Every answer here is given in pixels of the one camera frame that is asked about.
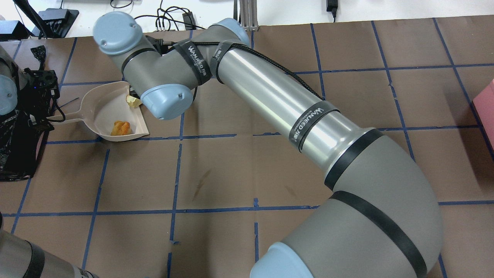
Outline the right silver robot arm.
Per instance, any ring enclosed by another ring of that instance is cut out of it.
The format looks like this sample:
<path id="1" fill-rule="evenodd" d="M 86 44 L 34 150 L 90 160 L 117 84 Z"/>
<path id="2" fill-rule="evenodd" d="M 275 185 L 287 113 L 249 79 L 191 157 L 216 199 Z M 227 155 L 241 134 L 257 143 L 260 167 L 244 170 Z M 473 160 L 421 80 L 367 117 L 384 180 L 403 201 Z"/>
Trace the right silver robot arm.
<path id="1" fill-rule="evenodd" d="M 161 55 L 125 12 L 104 14 L 93 38 L 155 118 L 171 120 L 211 77 L 252 106 L 325 171 L 331 197 L 253 266 L 251 278 L 425 278 L 443 242 L 437 198 L 398 144 L 360 128 L 330 102 L 254 54 L 233 18 Z"/>

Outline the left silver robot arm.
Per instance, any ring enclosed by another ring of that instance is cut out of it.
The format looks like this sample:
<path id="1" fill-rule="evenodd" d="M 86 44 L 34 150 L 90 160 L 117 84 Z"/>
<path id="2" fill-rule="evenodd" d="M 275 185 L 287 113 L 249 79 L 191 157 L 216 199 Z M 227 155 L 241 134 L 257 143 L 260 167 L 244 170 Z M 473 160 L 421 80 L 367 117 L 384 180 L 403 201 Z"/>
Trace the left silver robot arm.
<path id="1" fill-rule="evenodd" d="M 36 171 L 45 132 L 53 130 L 48 119 L 60 97 L 56 73 L 44 70 L 44 47 L 34 51 L 38 70 L 21 69 L 1 49 L 1 181 L 23 181 Z M 95 278 L 80 268 L 1 230 L 2 278 Z"/>

